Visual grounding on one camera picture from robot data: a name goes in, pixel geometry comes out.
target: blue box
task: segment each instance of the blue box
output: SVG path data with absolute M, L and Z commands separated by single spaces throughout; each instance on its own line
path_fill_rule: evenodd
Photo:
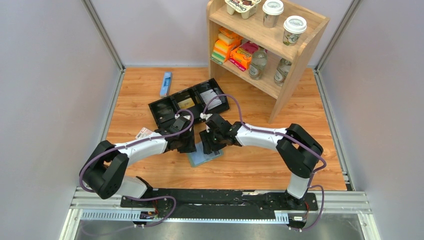
M 163 75 L 162 87 L 160 88 L 160 93 L 159 93 L 159 95 L 162 98 L 168 97 L 168 95 L 170 94 L 171 79 L 172 79 L 172 72 L 170 71 L 165 72 L 165 74 Z

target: wooden shelf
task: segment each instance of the wooden shelf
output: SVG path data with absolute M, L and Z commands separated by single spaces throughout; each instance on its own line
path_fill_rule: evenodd
M 224 62 L 221 66 L 227 69 L 228 71 L 232 72 L 233 74 L 237 75 L 239 78 L 264 91 L 271 97 L 277 99 L 280 94 L 281 87 L 274 83 L 274 75 L 276 74 L 277 65 L 279 61 L 280 57 L 275 54 L 268 53 L 268 61 L 266 63 L 265 71 L 263 72 L 262 78 L 259 80 L 251 79 L 251 77 L 249 76 L 249 70 L 241 71 L 236 65 L 234 65 L 230 61 Z
M 218 33 L 221 27 L 225 27 L 269 51 L 268 62 L 260 80 L 251 79 L 247 70 L 243 72 L 229 61 L 219 65 L 210 60 L 209 77 L 218 79 L 226 71 L 230 71 L 275 98 L 276 102 L 268 121 L 272 123 L 284 105 L 292 97 L 330 19 L 298 4 L 283 0 L 284 11 L 278 17 L 276 27 L 267 28 L 263 26 L 264 12 L 262 5 L 264 2 L 265 0 L 262 0 L 259 3 L 254 15 L 248 19 L 243 19 L 237 12 L 234 15 L 227 13 L 225 0 L 209 0 L 206 10 L 209 56 L 212 55 L 214 44 L 218 39 Z M 283 44 L 284 21 L 294 15 L 305 18 L 307 29 L 300 35 L 297 44 L 286 46 Z M 274 75 L 277 71 L 278 62 L 281 59 L 278 56 L 292 62 L 290 72 L 282 87 L 274 83 Z
M 286 46 L 283 44 L 283 24 L 289 16 L 293 15 L 304 17 L 307 22 L 307 29 L 306 32 L 300 35 L 296 45 Z M 302 43 L 313 34 L 318 23 L 323 20 L 322 18 L 324 18 L 321 18 L 321 15 L 317 13 L 311 14 L 311 11 L 286 1 L 284 1 L 284 11 L 279 16 L 276 27 L 264 27 L 263 17 L 264 12 L 262 11 L 262 6 L 258 7 L 253 16 L 248 19 L 243 19 L 242 15 L 237 12 L 234 13 L 234 15 L 228 14 L 227 4 L 224 4 L 224 6 L 212 13 L 209 16 L 209 19 L 220 26 L 237 33 L 243 38 L 249 39 L 256 44 L 261 45 L 265 49 L 268 49 L 269 51 L 293 62 L 300 46 L 302 46 Z

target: shelf board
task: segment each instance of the shelf board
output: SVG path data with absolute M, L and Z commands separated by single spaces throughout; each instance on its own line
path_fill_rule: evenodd
M 298 15 L 306 19 L 306 32 L 300 35 L 296 45 L 286 46 L 283 44 L 284 21 L 289 16 Z M 279 16 L 276 27 L 267 28 L 263 26 L 264 12 L 262 5 L 258 7 L 256 13 L 248 19 L 243 19 L 240 13 L 234 15 L 227 13 L 227 5 L 224 4 L 217 11 L 209 16 L 209 19 L 220 26 L 223 26 L 243 38 L 246 38 L 265 49 L 293 62 L 302 43 L 312 34 L 314 29 L 324 20 L 324 17 L 300 7 L 294 3 L 284 1 L 284 11 Z
M 265 71 L 263 72 L 262 78 L 259 80 L 251 79 L 251 77 L 249 76 L 249 70 L 241 71 L 236 65 L 234 65 L 230 61 L 224 62 L 221 66 L 227 69 L 228 71 L 232 72 L 233 74 L 237 75 L 241 79 L 245 80 L 246 82 L 262 90 L 263 92 L 267 93 L 271 97 L 277 99 L 280 94 L 281 87 L 277 86 L 274 83 L 274 75 L 276 74 L 277 65 L 279 61 L 280 57 L 275 54 L 269 53 L 268 61 L 265 66 Z

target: gray wall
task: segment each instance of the gray wall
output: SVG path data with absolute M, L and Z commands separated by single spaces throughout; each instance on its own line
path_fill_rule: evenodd
M 59 238 L 119 71 L 80 0 L 0 2 L 0 239 Z
M 209 0 L 92 2 L 125 65 L 208 64 L 206 6 Z M 331 18 L 309 62 L 315 66 L 352 0 L 292 2 Z
M 422 9 L 363 1 L 322 71 L 350 174 L 384 240 L 424 236 Z

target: clear bottle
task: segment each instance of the clear bottle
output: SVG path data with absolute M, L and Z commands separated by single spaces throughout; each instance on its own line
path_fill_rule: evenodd
M 268 55 L 263 47 L 259 47 L 252 55 L 252 60 L 249 66 L 249 76 L 253 80 L 259 80 L 264 74 L 265 66 L 267 65 Z
M 274 83 L 281 87 L 284 84 L 284 81 L 286 80 L 291 67 L 292 67 L 291 61 L 281 58 L 281 60 L 278 63 L 277 71 L 274 76 Z

